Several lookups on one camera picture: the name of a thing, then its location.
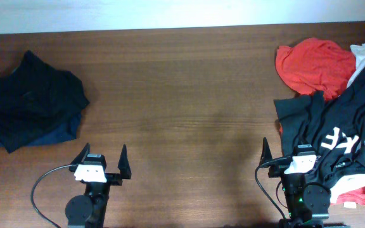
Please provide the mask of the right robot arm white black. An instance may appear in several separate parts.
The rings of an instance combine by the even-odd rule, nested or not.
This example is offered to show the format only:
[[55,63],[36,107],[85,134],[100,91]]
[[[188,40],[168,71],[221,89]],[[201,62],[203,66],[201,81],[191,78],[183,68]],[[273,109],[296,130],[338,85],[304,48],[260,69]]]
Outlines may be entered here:
[[278,209],[282,218],[279,227],[324,227],[323,220],[329,217],[331,192],[317,182],[307,182],[305,175],[314,168],[317,154],[310,144],[294,147],[294,153],[273,158],[266,138],[262,141],[262,154],[255,174],[268,169],[268,177],[279,178],[285,196],[288,216],[269,196],[259,180],[256,181],[267,199]]

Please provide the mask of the folded black garment stack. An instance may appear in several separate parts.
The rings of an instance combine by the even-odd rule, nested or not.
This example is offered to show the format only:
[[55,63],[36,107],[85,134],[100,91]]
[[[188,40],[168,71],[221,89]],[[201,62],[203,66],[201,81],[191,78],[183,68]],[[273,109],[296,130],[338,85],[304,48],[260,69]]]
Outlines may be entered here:
[[88,104],[78,77],[53,68],[31,51],[24,54],[11,74],[0,78],[0,112],[3,113],[81,114]]

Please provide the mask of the white t-shirt pixel print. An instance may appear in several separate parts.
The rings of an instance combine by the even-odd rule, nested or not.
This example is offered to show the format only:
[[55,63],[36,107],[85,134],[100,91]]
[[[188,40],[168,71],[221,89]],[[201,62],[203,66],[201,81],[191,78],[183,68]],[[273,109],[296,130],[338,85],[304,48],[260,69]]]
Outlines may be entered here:
[[[365,67],[365,43],[351,45],[350,50],[355,56],[355,72],[348,81],[350,87]],[[365,206],[365,174],[346,175],[331,188],[330,203],[332,205],[350,203]]]

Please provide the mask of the black t-shirt white lettering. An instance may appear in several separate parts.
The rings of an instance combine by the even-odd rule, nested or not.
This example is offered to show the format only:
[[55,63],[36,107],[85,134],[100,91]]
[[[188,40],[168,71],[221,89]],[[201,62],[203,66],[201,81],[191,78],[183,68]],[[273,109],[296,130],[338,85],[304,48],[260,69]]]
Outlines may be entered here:
[[307,182],[333,187],[345,175],[365,174],[365,68],[338,98],[322,92],[275,100],[282,126],[281,147],[288,156],[301,143],[318,155]]

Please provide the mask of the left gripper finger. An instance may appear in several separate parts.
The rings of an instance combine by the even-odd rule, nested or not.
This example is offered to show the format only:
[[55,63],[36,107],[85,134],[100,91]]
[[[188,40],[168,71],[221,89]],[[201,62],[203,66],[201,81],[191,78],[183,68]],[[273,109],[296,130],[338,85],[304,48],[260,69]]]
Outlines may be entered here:
[[91,145],[87,143],[82,151],[72,160],[71,165],[78,165],[84,162],[87,155],[90,153]]
[[132,172],[127,157],[127,146],[124,144],[118,161],[118,169],[120,170],[120,175],[122,179],[131,179]]

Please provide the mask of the folded navy blue garment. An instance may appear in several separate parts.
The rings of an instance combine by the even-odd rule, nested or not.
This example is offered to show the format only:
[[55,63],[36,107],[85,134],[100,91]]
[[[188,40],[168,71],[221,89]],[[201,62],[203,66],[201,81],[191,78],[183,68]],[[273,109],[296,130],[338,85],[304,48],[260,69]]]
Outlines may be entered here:
[[32,112],[0,112],[0,147],[12,153],[24,146],[45,146],[77,138],[80,113],[39,115]]

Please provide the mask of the red t-shirt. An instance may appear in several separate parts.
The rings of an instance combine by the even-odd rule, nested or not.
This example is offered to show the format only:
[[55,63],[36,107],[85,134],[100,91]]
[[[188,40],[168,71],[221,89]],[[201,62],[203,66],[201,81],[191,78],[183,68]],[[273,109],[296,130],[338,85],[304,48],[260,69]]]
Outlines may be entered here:
[[329,40],[308,38],[297,45],[279,46],[275,67],[281,80],[301,95],[322,91],[325,101],[346,90],[356,70],[355,56]]

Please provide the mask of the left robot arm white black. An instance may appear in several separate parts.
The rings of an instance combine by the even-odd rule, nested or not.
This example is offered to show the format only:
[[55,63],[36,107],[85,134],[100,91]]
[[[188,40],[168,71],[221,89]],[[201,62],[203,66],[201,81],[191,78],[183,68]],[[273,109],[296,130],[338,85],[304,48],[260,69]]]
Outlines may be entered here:
[[70,163],[69,171],[86,188],[84,194],[73,197],[66,205],[65,215],[69,228],[104,226],[110,188],[121,186],[124,180],[129,180],[132,176],[126,145],[122,146],[117,167],[118,173],[105,172],[105,156],[92,154],[89,143]]

